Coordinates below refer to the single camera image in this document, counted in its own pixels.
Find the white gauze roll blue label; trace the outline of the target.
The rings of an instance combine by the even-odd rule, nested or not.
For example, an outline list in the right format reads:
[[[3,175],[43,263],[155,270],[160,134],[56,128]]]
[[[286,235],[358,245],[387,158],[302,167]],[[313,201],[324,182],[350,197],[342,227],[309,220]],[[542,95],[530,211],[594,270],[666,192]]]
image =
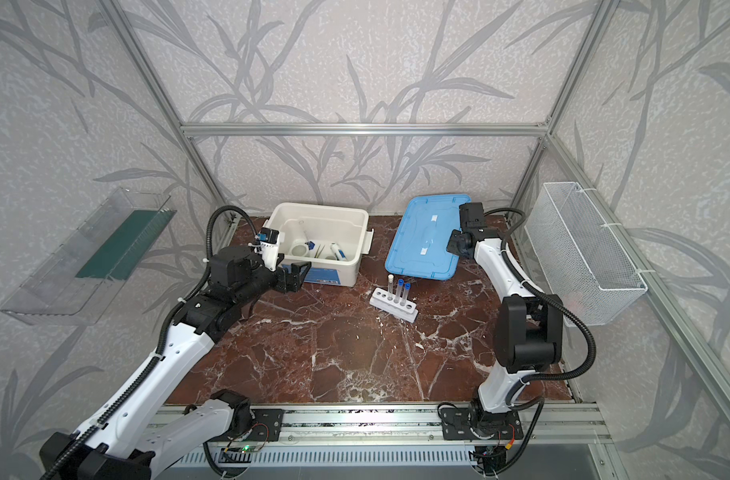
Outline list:
[[[341,248],[341,246],[338,243],[332,242],[331,243],[331,250],[332,250],[333,254],[335,255],[335,258],[338,261],[346,261],[347,260],[346,254],[344,253],[343,249]]]

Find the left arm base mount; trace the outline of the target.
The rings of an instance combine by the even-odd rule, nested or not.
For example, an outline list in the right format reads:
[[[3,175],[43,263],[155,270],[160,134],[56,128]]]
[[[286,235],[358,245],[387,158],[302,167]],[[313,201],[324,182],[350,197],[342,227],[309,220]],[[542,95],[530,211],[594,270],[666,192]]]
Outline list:
[[[221,438],[238,442],[276,442],[279,440],[284,414],[283,409],[240,409]]]

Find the large white ceramic dish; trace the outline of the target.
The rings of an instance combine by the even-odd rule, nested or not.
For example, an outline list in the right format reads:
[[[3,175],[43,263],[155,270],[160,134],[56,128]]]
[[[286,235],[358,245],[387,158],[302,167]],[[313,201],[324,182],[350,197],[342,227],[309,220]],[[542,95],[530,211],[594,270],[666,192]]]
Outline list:
[[[296,241],[292,244],[289,255],[294,257],[306,257],[309,254],[309,242],[308,241]]]

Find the aluminium front rail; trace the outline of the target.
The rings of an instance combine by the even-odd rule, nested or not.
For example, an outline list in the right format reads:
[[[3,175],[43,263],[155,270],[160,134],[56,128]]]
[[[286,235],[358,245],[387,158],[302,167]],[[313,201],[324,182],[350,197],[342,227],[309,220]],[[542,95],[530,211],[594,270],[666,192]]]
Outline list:
[[[496,440],[444,440],[434,403],[276,404],[258,408],[285,411],[279,440],[272,447],[505,444]],[[599,407],[593,403],[549,402],[537,420],[533,408],[518,413],[524,434],[537,444],[607,444],[612,441]]]

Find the white test tube rack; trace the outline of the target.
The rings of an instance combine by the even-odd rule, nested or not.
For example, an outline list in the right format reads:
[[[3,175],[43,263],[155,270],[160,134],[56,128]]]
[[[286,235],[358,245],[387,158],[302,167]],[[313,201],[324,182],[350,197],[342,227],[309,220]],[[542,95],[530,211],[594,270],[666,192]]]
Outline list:
[[[414,323],[418,316],[417,305],[409,300],[388,293],[382,288],[376,288],[369,299],[369,304],[395,318]]]

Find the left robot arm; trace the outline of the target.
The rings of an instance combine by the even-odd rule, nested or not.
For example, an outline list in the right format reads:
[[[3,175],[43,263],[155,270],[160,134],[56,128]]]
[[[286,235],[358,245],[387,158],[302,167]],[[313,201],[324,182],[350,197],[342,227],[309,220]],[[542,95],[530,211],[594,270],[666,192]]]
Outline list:
[[[267,228],[253,229],[246,245],[214,251],[213,229],[227,212],[249,217],[233,205],[213,212],[202,278],[168,313],[155,349],[124,385],[72,433],[55,433],[41,447],[44,478],[154,479],[196,446],[252,434],[251,402],[230,390],[216,392],[156,433],[146,432],[190,370],[265,293],[299,291],[311,269],[308,262],[282,266],[281,234]]]

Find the white plastic storage bin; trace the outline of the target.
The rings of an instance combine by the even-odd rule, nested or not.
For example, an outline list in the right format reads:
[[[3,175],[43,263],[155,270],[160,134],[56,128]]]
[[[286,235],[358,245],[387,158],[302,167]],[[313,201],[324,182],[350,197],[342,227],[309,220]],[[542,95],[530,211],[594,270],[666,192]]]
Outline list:
[[[307,232],[315,242],[315,250],[306,257],[289,255],[298,237],[298,221],[305,221]],[[370,252],[374,231],[368,227],[369,214],[363,209],[321,206],[301,203],[278,205],[264,226],[283,234],[279,253],[284,255],[282,266],[297,262],[311,262],[307,283],[341,287],[355,285],[362,257]],[[320,244],[338,243],[347,256],[346,261],[317,259]]]

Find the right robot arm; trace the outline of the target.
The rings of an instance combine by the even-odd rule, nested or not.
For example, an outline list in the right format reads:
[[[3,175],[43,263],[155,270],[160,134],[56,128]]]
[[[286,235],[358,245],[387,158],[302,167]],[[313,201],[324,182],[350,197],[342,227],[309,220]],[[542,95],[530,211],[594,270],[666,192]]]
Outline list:
[[[508,241],[524,222],[524,212],[515,208],[494,211],[516,214],[518,221],[505,230],[491,227],[486,220],[490,213],[481,203],[465,203],[459,207],[460,227],[451,233],[447,244],[449,253],[471,259],[483,269],[500,299],[494,338],[496,363],[470,405],[470,421],[478,429],[509,412],[525,409],[527,406],[516,399],[528,384],[577,378],[590,370],[597,356],[587,325],[559,296],[537,287],[511,254]],[[586,356],[572,370],[550,373],[549,367],[562,358],[565,320],[583,335]]]

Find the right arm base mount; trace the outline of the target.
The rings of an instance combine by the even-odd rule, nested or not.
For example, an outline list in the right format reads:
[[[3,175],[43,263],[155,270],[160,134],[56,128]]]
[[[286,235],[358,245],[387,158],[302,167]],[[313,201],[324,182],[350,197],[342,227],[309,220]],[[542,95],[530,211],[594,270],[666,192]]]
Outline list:
[[[459,407],[449,402],[437,406],[444,440],[522,440],[519,415],[513,411],[490,413],[473,404]]]

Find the blue-capped test tube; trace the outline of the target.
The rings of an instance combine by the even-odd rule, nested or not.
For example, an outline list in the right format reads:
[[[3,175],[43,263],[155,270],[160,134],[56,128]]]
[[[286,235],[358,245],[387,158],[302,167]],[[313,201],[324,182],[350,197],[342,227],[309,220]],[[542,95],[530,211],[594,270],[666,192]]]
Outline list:
[[[395,303],[400,303],[401,298],[402,298],[403,287],[404,287],[404,280],[402,278],[400,278],[400,279],[398,279],[398,283],[395,288],[395,298],[394,298]]]
[[[411,288],[411,284],[409,282],[405,282],[403,285],[402,294],[401,294],[401,301],[400,301],[401,306],[407,305],[407,299],[408,299],[410,288]]]

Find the clear acrylic wall shelf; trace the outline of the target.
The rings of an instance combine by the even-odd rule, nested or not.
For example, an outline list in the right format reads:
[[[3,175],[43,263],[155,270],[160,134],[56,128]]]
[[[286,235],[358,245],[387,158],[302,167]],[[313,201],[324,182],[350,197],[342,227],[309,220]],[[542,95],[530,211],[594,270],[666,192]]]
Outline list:
[[[0,312],[32,326],[96,324],[176,213],[169,194],[116,188]]]

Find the blue plastic bin lid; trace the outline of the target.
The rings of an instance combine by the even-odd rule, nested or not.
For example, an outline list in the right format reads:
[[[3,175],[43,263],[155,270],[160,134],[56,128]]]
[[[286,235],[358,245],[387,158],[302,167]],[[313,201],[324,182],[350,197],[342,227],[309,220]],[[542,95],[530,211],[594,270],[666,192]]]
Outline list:
[[[413,198],[402,216],[385,263],[394,275],[445,281],[453,277],[458,256],[447,251],[453,230],[460,229],[459,207],[467,194]]]

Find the blue base small flask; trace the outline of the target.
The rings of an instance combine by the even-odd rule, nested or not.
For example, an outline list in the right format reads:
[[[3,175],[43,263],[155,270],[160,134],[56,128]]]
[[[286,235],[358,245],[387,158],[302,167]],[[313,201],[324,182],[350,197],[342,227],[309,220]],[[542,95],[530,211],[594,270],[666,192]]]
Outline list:
[[[309,253],[315,250],[316,244],[310,238],[310,236],[307,232],[307,227],[306,227],[305,221],[303,219],[300,219],[298,221],[298,237],[297,237],[296,241],[308,241],[309,248],[310,248]]]

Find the cork-stoppered glass test tube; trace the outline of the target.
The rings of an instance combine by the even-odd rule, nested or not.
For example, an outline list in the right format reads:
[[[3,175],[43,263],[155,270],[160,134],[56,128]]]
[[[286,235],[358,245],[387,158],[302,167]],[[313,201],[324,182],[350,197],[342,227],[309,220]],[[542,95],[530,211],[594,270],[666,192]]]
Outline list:
[[[392,301],[393,298],[394,298],[394,275],[389,274],[388,283],[387,283],[387,300]]]

